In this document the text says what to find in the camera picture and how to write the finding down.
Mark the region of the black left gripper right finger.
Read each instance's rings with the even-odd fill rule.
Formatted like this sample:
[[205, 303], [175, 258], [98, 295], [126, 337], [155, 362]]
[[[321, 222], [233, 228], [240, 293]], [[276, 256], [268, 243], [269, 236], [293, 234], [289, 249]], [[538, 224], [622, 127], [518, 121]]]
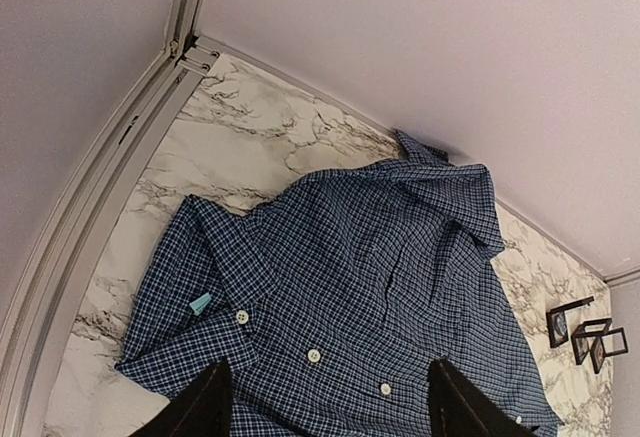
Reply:
[[428, 381], [433, 436], [534, 436], [531, 429], [509, 418], [448, 360], [431, 362]]

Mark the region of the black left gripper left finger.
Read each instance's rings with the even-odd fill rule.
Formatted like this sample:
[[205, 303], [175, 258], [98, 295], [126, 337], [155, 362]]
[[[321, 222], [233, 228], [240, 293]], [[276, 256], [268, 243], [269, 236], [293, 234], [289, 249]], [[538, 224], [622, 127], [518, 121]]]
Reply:
[[131, 437], [229, 436], [232, 404], [230, 366], [212, 363]]

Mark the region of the blue plaid shirt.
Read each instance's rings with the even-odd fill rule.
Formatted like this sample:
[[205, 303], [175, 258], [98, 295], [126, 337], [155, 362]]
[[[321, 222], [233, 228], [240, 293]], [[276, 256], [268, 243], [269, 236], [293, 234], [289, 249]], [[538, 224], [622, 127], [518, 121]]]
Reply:
[[428, 436], [430, 364], [553, 436], [530, 346], [492, 259], [488, 169], [404, 133], [404, 154], [310, 173], [237, 215], [187, 196], [138, 289], [118, 371], [177, 396], [227, 361], [236, 436]]

